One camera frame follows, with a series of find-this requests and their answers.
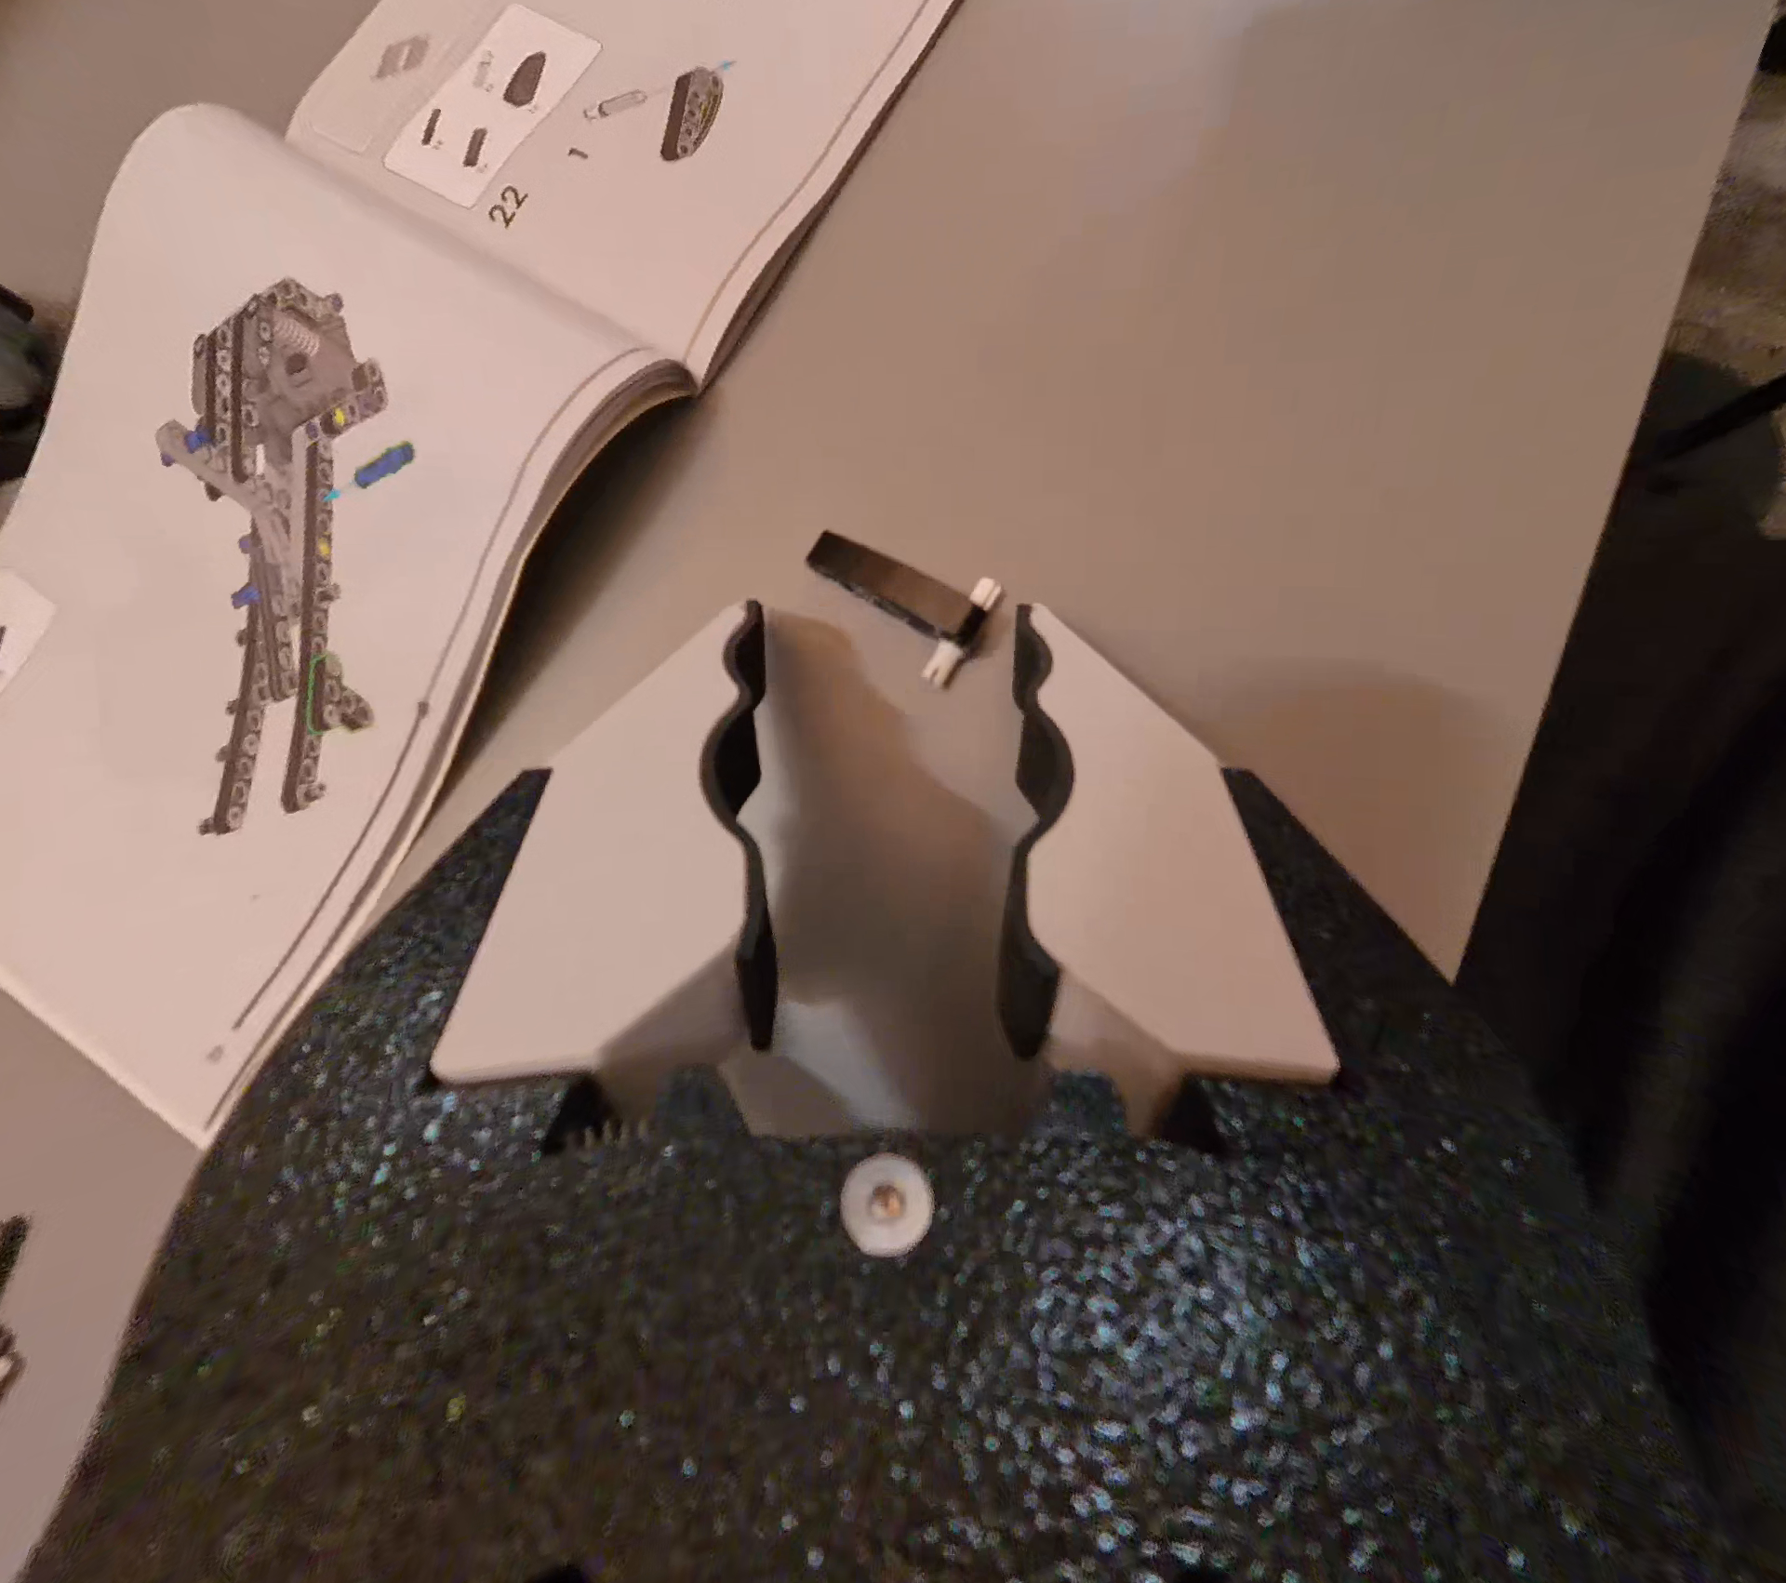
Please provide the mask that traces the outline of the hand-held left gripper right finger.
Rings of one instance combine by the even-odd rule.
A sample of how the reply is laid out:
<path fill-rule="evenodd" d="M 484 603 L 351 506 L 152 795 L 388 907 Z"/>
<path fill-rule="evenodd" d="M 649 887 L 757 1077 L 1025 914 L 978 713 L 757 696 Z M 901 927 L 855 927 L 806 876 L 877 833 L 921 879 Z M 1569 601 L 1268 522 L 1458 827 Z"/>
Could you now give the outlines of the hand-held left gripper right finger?
<path fill-rule="evenodd" d="M 1212 747 L 1043 603 L 1017 608 L 1011 701 L 1011 1055 L 1103 1077 L 1136 1135 L 1209 1130 L 1206 1081 L 1330 1088 L 1343 1059 Z"/>

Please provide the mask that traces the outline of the open instruction booklet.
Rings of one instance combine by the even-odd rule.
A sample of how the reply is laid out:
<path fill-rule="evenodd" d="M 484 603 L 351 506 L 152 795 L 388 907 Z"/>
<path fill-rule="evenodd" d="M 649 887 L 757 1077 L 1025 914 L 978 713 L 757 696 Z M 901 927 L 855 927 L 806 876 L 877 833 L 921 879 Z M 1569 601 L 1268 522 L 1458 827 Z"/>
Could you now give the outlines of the open instruction booklet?
<path fill-rule="evenodd" d="M 378 0 L 127 154 L 5 527 L 5 991 L 208 1146 L 566 484 L 702 392 L 957 0 Z"/>

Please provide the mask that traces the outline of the black toy beam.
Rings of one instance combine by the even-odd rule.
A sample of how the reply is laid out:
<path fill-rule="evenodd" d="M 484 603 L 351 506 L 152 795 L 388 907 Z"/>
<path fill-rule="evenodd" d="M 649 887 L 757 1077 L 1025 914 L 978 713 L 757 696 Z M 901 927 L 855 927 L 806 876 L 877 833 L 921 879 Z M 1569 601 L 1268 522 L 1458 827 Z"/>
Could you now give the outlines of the black toy beam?
<path fill-rule="evenodd" d="M 833 530 L 816 536 L 806 570 L 931 638 L 957 641 L 988 619 L 966 590 Z"/>

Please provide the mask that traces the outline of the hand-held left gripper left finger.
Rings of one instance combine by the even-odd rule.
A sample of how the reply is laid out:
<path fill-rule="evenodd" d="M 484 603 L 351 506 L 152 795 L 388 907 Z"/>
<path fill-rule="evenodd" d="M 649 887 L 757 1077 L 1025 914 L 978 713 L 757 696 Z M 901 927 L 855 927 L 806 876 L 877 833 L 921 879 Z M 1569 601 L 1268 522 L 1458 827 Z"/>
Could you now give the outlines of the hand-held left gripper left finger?
<path fill-rule="evenodd" d="M 764 611 L 728 603 L 550 760 L 433 1046 L 436 1081 L 656 1088 L 772 1050 L 778 945 L 741 824 L 764 692 Z"/>

